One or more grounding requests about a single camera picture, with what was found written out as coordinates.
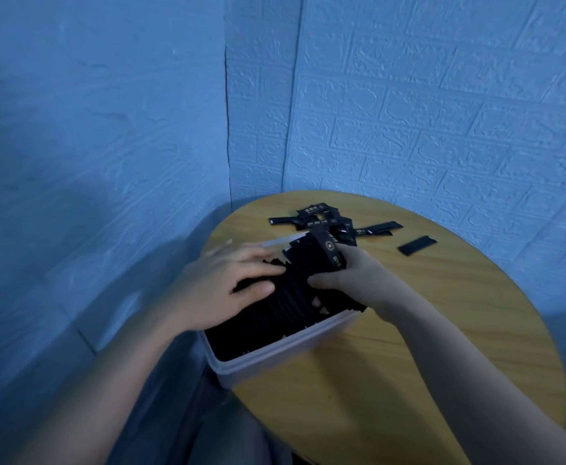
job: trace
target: translucent container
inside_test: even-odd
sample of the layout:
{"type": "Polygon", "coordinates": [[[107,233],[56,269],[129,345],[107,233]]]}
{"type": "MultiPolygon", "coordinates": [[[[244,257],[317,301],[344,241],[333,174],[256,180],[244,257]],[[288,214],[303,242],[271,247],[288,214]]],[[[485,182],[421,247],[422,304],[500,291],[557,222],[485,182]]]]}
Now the translucent container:
{"type": "MultiPolygon", "coordinates": [[[[263,245],[287,244],[305,233],[289,235],[278,240],[265,242],[263,245]]],[[[200,331],[198,336],[204,345],[208,364],[218,376],[221,386],[231,388],[243,380],[259,375],[265,370],[285,362],[290,357],[315,348],[325,338],[348,328],[359,315],[360,312],[345,310],[291,336],[226,362],[216,358],[203,331],[200,331]]]]}

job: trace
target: forearm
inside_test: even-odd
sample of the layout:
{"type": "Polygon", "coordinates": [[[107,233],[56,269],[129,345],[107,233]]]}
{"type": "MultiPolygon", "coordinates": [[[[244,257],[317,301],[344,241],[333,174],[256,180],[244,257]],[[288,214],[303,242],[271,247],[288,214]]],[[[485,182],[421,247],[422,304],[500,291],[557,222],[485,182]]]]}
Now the forearm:
{"type": "Polygon", "coordinates": [[[104,464],[169,343],[153,315],[134,315],[8,463],[104,464]]]}
{"type": "Polygon", "coordinates": [[[566,463],[566,432],[427,301],[414,298],[393,321],[474,465],[566,463]]]}

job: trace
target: blue wall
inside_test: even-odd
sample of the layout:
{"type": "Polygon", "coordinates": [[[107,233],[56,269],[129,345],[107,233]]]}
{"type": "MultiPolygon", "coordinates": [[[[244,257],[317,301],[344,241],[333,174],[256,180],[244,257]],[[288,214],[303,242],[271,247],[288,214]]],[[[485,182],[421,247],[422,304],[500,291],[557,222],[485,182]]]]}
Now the blue wall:
{"type": "Polygon", "coordinates": [[[416,211],[519,284],[566,362],[566,0],[233,0],[226,15],[234,205],[329,189],[416,211]]]}
{"type": "Polygon", "coordinates": [[[230,211],[223,1],[0,0],[0,448],[230,211]]]}

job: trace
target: person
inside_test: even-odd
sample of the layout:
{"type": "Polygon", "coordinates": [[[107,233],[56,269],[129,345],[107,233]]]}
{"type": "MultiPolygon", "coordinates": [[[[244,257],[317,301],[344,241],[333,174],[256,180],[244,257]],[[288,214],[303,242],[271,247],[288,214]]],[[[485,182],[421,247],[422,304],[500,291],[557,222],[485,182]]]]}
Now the person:
{"type": "MultiPolygon", "coordinates": [[[[473,465],[566,464],[565,430],[405,282],[364,250],[338,246],[348,267],[316,274],[308,283],[340,290],[395,325],[473,465]]],[[[104,464],[148,374],[174,337],[216,326],[271,294],[268,280],[232,292],[242,279],[284,272],[261,262],[271,256],[258,243],[227,242],[187,265],[165,296],[124,324],[7,463],[104,464]]]]}

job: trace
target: wood grain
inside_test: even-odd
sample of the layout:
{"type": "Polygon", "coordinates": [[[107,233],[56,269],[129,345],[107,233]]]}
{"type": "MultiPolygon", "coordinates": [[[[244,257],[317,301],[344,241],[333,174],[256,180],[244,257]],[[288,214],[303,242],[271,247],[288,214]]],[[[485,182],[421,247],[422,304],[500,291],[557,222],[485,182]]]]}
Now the wood grain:
{"type": "MultiPolygon", "coordinates": [[[[566,375],[552,338],[513,281],[442,226],[388,202],[333,191],[268,196],[236,210],[207,247],[228,238],[268,241],[295,233],[269,217],[326,202],[355,227],[396,220],[393,236],[359,247],[427,298],[545,413],[566,424],[566,375]],[[422,235],[438,244],[411,257],[397,246],[422,235]]],[[[330,464],[468,463],[398,331],[368,310],[316,350],[233,389],[269,429],[306,457],[330,464]]]]}

